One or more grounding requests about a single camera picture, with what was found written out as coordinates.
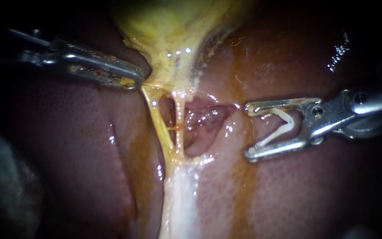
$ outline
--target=metal grasper tip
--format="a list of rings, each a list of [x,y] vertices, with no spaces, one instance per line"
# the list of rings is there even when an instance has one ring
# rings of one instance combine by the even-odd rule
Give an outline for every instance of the metal grasper tip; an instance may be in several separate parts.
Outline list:
[[[292,98],[281,100],[254,101],[247,103],[244,107],[244,111],[250,117],[264,115],[273,108],[281,109],[282,111],[299,110],[304,114],[306,108],[309,105],[315,105],[319,103],[321,103],[320,98]],[[300,150],[310,144],[306,128],[307,127],[303,125],[300,134],[294,139],[269,143],[266,145],[260,144],[265,139],[259,141],[245,150],[244,156],[249,162],[256,163],[261,160],[269,159],[271,158],[270,156],[281,155],[284,153]]]
[[[115,89],[135,90],[144,82],[140,67],[73,40],[54,37],[46,41],[39,35],[13,29],[8,31],[29,43],[30,49],[20,53],[19,62]]]

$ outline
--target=white tissue strand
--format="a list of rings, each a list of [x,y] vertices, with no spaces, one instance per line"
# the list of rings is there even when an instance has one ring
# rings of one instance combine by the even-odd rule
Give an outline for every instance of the white tissue strand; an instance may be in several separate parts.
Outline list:
[[[262,141],[258,142],[256,144],[257,147],[263,147],[267,145],[273,139],[277,138],[278,136],[282,134],[287,133],[288,131],[291,131],[294,128],[294,119],[289,114],[277,108],[272,108],[268,112],[278,115],[279,117],[281,117],[281,119],[283,119],[286,122],[286,124],[281,125],[280,127],[278,127],[278,129],[276,129],[275,132],[270,134],[268,137],[266,137]]]
[[[201,237],[197,214],[198,169],[178,166],[164,181],[164,204],[159,239],[198,239]]]

